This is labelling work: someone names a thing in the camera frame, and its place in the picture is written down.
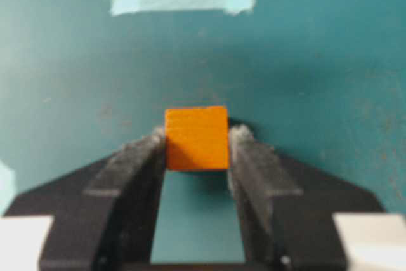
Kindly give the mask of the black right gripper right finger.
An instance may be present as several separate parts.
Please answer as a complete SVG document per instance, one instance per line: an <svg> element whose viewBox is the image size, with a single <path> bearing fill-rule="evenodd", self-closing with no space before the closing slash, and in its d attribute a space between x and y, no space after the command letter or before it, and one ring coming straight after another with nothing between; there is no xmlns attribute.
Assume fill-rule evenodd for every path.
<svg viewBox="0 0 406 271"><path fill-rule="evenodd" d="M228 182L244 256L269 270L347 270L334 213L382 213L369 190L323 172L230 128Z"/></svg>

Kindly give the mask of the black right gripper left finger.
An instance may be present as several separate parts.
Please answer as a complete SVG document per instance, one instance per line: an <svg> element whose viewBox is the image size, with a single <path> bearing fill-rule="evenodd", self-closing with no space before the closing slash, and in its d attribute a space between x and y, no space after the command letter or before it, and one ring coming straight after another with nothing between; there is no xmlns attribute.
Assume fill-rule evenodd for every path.
<svg viewBox="0 0 406 271"><path fill-rule="evenodd" d="M4 270L115 270L149 262L165 133L28 190L3 216Z"/></svg>

